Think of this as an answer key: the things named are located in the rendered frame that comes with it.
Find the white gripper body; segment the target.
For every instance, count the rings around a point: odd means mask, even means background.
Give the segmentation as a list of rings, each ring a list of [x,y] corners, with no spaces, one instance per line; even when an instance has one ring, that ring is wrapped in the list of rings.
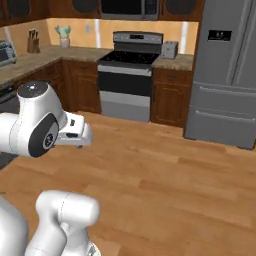
[[[93,132],[91,127],[84,123],[81,126],[66,126],[61,129],[56,139],[56,145],[74,145],[77,148],[91,145]]]

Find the deep grey fridge drawer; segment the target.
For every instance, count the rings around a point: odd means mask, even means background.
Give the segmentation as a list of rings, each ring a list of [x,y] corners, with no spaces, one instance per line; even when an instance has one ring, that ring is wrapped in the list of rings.
[[[184,137],[253,149],[256,118],[247,114],[190,107]]]

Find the shallow grey fridge drawer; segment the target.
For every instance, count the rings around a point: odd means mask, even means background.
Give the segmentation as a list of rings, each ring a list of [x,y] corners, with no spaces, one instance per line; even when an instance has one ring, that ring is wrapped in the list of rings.
[[[256,118],[256,89],[194,82],[189,115],[196,110],[245,114]]]

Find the fridge door with black panel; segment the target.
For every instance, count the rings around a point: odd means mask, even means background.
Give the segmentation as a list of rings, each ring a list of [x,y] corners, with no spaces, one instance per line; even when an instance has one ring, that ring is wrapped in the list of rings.
[[[194,81],[230,85],[252,0],[205,0]]]

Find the plain grey fridge door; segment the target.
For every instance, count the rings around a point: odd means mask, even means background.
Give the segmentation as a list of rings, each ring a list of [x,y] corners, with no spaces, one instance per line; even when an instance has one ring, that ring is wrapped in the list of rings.
[[[256,0],[252,0],[233,85],[256,89]]]

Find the dark wood base cupboards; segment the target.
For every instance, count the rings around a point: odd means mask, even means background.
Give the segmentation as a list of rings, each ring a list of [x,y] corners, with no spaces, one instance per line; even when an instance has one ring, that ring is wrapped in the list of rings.
[[[17,78],[15,87],[32,80],[49,82],[66,111],[101,112],[95,62],[59,59]]]

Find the steel oven with black hob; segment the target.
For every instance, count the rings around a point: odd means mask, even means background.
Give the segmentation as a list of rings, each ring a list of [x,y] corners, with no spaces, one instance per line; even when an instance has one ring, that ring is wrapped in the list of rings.
[[[161,53],[163,34],[115,31],[113,42],[114,50],[97,61],[101,113],[148,122],[152,64]]]

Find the dark wood base cupboard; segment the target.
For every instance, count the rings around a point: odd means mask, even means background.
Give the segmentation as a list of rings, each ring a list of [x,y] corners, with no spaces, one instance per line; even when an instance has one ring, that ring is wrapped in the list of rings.
[[[154,68],[152,81],[151,121],[183,127],[188,112],[192,72]]]

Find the green plant in white pot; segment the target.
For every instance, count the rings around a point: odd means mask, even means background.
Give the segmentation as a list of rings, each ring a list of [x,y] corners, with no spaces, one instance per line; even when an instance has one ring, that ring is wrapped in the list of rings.
[[[60,27],[57,25],[55,27],[55,31],[59,35],[60,38],[60,46],[62,48],[69,48],[70,47],[70,33],[71,33],[71,27]]]

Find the wooden knife block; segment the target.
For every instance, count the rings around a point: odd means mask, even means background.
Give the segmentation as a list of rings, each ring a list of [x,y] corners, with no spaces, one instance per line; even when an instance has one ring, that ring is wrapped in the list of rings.
[[[27,38],[27,52],[28,53],[39,53],[39,37],[38,31],[35,28],[29,30]]]

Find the silver toaster oven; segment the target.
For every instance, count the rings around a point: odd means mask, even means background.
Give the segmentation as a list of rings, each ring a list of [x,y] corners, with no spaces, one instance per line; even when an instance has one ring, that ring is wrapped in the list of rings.
[[[0,67],[15,63],[17,56],[12,44],[8,40],[0,40]]]

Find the silver toaster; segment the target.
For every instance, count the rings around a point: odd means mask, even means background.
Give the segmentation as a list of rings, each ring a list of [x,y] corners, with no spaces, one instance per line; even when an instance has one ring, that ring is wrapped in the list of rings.
[[[178,54],[179,43],[177,41],[166,41],[162,45],[161,57],[165,59],[175,59]]]

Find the black microwave oven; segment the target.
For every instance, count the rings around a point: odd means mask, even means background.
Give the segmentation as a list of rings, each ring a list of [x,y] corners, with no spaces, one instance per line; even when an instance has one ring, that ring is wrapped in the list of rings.
[[[101,18],[113,20],[157,20],[160,0],[100,0]]]

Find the dark wood wall cupboards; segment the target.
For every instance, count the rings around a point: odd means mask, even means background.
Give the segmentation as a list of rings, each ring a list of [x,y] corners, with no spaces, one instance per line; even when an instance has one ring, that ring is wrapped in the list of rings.
[[[100,17],[100,0],[0,0],[0,27],[47,18]]]

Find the dark wood wall cupboard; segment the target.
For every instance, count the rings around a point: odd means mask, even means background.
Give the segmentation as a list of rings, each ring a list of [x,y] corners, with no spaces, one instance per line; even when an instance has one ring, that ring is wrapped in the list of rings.
[[[199,22],[205,0],[160,0],[159,19],[162,21]]]

